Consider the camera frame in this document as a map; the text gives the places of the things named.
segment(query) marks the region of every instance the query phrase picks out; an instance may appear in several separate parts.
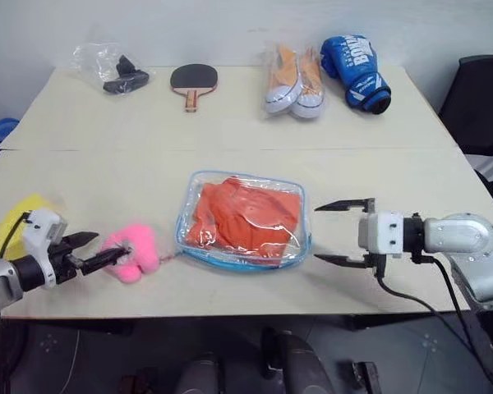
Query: orange cloth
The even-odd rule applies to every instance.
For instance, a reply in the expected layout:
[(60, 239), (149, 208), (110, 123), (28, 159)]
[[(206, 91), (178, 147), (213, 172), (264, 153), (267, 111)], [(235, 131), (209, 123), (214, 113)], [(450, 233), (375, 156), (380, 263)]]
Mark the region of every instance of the orange cloth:
[(300, 196), (248, 186), (236, 177), (206, 183), (186, 242), (258, 257), (283, 257), (300, 214)]

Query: plastic bag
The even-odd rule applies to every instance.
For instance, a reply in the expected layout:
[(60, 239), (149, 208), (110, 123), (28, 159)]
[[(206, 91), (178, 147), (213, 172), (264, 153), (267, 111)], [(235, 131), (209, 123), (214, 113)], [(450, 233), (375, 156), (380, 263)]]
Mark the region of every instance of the plastic bag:
[(231, 172), (196, 172), (177, 220), (187, 254), (237, 271), (284, 268), (310, 249), (304, 189)]
[(150, 71), (143, 70), (134, 57), (113, 42), (77, 46), (71, 68), (82, 80), (109, 94), (128, 94), (150, 81)]
[(269, 114), (286, 113), (302, 118), (321, 114), (324, 102), (320, 57), (309, 47), (302, 53), (275, 44), (266, 53), (266, 87), (263, 108)]

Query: floor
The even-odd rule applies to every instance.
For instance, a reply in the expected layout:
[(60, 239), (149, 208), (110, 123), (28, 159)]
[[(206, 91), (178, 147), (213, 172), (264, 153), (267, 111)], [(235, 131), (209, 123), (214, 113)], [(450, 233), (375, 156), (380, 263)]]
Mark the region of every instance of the floor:
[[(458, 330), (454, 316), (447, 318)], [(343, 363), (373, 361), (384, 394), (491, 394), (473, 358), (441, 322), (423, 318), (351, 331), (337, 316), (142, 319), (129, 335), (82, 330), (66, 393), (117, 393), (123, 375), (155, 367), (157, 394), (173, 393), (183, 364), (212, 350), (223, 357), (227, 393), (284, 393), (281, 377), (259, 373), (262, 328), (288, 329), (307, 339), (321, 358), (338, 394), (361, 393), (343, 376)], [(481, 351), (489, 346), (468, 316)], [(67, 379), (77, 330), (33, 325), (26, 353), (12, 378), (12, 392), (59, 393)]]

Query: blue boxing glove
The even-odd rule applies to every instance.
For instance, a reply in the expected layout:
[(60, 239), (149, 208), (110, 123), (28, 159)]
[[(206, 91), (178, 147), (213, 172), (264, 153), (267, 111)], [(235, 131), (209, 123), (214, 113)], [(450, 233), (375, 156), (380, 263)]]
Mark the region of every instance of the blue boxing glove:
[(391, 103), (391, 89), (378, 72), (376, 52), (362, 35), (344, 35), (324, 41), (321, 65), (345, 86), (349, 107), (382, 113)]

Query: table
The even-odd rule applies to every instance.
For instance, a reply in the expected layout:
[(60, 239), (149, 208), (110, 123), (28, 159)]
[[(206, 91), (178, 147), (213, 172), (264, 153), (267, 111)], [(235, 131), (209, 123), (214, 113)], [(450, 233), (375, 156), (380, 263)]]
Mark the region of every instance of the table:
[(324, 76), (325, 113), (316, 121), (267, 118), (257, 67), (218, 67), (218, 88), (187, 115), (184, 98), (169, 88), (172, 70), (156, 68), (146, 87), (110, 97), (57, 69), (0, 148), (221, 152), (456, 146), (402, 67), (380, 68), (393, 101), (379, 116), (349, 109), (341, 84)]
[[(63, 206), (68, 232), (105, 236), (144, 221), (166, 237), (190, 174), (201, 168), (249, 172), (302, 184), (310, 208), (336, 199), (376, 197), (378, 209), (441, 218), (474, 212), (493, 223), (493, 202), (455, 147), (443, 149), (295, 149), (188, 151), (11, 151), (0, 153), (0, 221), (19, 199), (38, 192)], [(357, 257), (360, 213), (312, 213), (313, 252)], [(99, 242), (82, 250), (93, 253)], [(385, 281), (437, 309), (452, 309), (436, 267), (391, 259)], [(462, 307), (466, 307), (460, 297)], [(340, 268), (313, 256), (270, 273), (209, 268), (185, 255), (134, 285), (107, 273), (38, 289), (8, 307), (10, 318), (135, 318), (237, 314), (382, 314), (423, 311), (383, 292), (371, 270)]]

